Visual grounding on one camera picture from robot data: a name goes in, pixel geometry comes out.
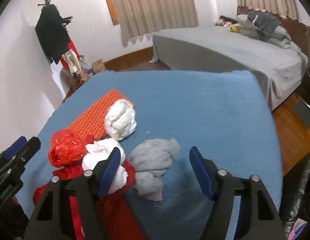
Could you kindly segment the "red plastic bag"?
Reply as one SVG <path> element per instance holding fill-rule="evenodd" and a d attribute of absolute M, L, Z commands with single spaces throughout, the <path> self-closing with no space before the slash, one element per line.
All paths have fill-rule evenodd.
<path fill-rule="evenodd" d="M 54 167 L 70 166 L 88 154 L 86 142 L 71 129 L 55 132 L 50 138 L 48 160 Z"/>

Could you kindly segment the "white tissue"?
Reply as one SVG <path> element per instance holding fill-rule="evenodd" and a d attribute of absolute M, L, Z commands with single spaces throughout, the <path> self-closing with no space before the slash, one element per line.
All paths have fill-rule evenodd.
<path fill-rule="evenodd" d="M 106 133 L 117 141 L 130 136 L 136 130 L 134 105 L 126 99 L 117 100 L 111 105 L 104 119 Z"/>
<path fill-rule="evenodd" d="M 98 162 L 107 160 L 113 149 L 118 148 L 121 155 L 120 166 L 116 171 L 108 193 L 115 193 L 127 185 L 128 172 L 123 167 L 126 154 L 117 140 L 108 138 L 94 141 L 93 144 L 87 144 L 85 148 L 88 153 L 83 157 L 82 161 L 82 169 L 84 171 L 93 170 Z"/>

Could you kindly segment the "grey cloth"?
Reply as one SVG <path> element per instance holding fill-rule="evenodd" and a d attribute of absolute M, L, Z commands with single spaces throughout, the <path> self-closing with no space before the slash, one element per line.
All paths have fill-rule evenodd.
<path fill-rule="evenodd" d="M 163 200 L 162 176 L 170 169 L 180 151 L 174 138 L 149 139 L 139 144 L 128 156 L 135 170 L 135 189 L 139 196 L 153 202 Z"/>

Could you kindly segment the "black trash bin bag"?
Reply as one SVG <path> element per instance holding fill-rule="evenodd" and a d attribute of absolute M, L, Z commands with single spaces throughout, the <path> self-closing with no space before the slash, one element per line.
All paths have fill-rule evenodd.
<path fill-rule="evenodd" d="M 287 238 L 300 218 L 307 225 L 297 239 L 310 239 L 310 152 L 283 178 L 279 215 Z"/>

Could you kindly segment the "red cloth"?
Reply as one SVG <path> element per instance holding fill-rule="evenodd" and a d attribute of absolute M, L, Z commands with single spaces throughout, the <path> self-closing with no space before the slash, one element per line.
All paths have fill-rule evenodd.
<path fill-rule="evenodd" d="M 135 182 L 135 170 L 129 161 L 124 161 L 122 166 L 128 172 L 126 186 L 115 193 L 107 194 L 102 200 L 95 202 L 95 211 L 99 216 L 99 221 L 105 226 L 109 239 L 146 239 L 124 197 L 125 192 Z M 52 174 L 61 179 L 72 179 L 82 173 L 81 163 L 76 162 L 71 166 L 65 166 L 59 170 L 55 170 Z M 34 206 L 37 204 L 46 186 L 47 184 L 44 184 L 35 190 L 33 194 Z M 82 233 L 82 224 L 79 219 L 75 197 L 70 198 L 70 205 L 76 239 L 85 239 Z"/>

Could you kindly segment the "orange textured sponge pad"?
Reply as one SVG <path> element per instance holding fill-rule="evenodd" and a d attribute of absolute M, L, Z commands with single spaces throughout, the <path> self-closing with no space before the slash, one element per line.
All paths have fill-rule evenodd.
<path fill-rule="evenodd" d="M 109 90 L 105 95 L 88 107 L 78 118 L 68 127 L 75 131 L 81 139 L 86 139 L 88 135 L 95 139 L 101 139 L 107 135 L 104 120 L 108 109 L 118 100 L 128 100 L 126 96 L 116 89 Z"/>

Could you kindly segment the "coat rack with clothes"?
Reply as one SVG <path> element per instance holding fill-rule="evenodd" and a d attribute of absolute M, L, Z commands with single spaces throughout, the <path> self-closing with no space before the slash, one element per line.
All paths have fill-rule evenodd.
<path fill-rule="evenodd" d="M 86 83 L 94 74 L 90 63 L 80 55 L 69 36 L 67 26 L 73 17 L 62 17 L 52 0 L 43 0 L 37 5 L 41 13 L 35 32 L 42 51 L 50 64 L 61 64 L 66 82 L 73 91 Z"/>

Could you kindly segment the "blue table cloth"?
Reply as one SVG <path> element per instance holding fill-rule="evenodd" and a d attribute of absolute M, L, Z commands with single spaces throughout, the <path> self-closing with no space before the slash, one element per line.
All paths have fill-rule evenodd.
<path fill-rule="evenodd" d="M 39 133 L 41 148 L 26 165 L 17 200 L 27 215 L 36 188 L 52 178 L 47 153 L 52 134 L 67 128 L 89 106 L 116 89 L 136 110 L 136 130 L 121 146 L 130 154 L 148 139 L 176 139 L 180 152 L 163 176 L 163 200 L 150 202 L 134 188 L 126 193 L 147 239 L 199 239 L 212 202 L 203 195 L 189 161 L 196 146 L 203 157 L 235 177 L 258 175 L 275 206 L 282 197 L 282 162 L 269 107 L 255 76 L 247 71 L 102 72 L 80 87 Z"/>

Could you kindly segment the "brown paper bag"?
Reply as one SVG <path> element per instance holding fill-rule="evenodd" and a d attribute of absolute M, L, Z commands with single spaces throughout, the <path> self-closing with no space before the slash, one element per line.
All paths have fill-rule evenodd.
<path fill-rule="evenodd" d="M 105 64 L 102 59 L 95 61 L 92 63 L 92 70 L 94 71 L 95 74 L 106 71 Z"/>

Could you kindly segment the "dark floor mat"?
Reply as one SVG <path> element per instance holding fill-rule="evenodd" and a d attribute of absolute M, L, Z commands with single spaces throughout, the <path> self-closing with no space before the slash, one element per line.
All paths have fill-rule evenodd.
<path fill-rule="evenodd" d="M 300 119 L 306 124 L 310 130 L 310 107 L 303 101 L 299 101 L 293 107 L 293 110 L 297 113 Z"/>

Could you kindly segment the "bed with grey sheet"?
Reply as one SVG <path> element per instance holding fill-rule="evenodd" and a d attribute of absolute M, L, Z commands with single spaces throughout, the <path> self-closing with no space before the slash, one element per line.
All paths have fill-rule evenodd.
<path fill-rule="evenodd" d="M 226 27 L 164 29 L 153 34 L 153 58 L 171 70 L 253 73 L 271 110 L 301 84 L 303 53 L 231 32 Z"/>

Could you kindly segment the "left beige curtain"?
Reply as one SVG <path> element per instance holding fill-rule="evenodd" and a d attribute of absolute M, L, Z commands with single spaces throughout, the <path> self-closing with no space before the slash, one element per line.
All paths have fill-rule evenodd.
<path fill-rule="evenodd" d="M 164 29 L 199 26 L 194 0 L 112 0 L 124 46 Z"/>

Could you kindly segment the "wooden headboard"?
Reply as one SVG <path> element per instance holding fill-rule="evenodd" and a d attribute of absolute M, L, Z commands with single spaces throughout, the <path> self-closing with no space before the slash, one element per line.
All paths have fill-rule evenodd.
<path fill-rule="evenodd" d="M 264 9 L 258 9 L 253 7 L 243 7 L 237 6 L 237 15 L 244 15 L 248 14 L 251 11 L 258 11 L 258 12 L 267 12 L 270 13 L 280 22 L 282 23 L 283 27 L 288 31 L 289 35 L 291 36 L 293 42 L 301 48 L 302 53 L 305 54 L 308 58 L 310 58 L 310 27 L 300 23 L 298 20 L 293 20 L 286 16 L 280 16 L 279 14 L 274 14 Z"/>

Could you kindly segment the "grey folded bedding pile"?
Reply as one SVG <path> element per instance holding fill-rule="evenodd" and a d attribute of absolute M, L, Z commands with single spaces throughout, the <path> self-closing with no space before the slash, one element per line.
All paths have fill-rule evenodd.
<path fill-rule="evenodd" d="M 250 11 L 248 15 L 237 15 L 241 26 L 240 34 L 273 44 L 282 49 L 292 49 L 301 53 L 288 31 L 282 26 L 278 18 L 267 12 Z"/>

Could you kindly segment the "yellow plush toy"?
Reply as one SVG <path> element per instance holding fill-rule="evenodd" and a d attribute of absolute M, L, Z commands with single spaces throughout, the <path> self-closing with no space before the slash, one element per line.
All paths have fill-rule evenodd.
<path fill-rule="evenodd" d="M 242 31 L 242 26 L 239 25 L 238 23 L 237 24 L 232 24 L 229 26 L 229 30 L 232 32 L 232 33 L 241 33 Z"/>

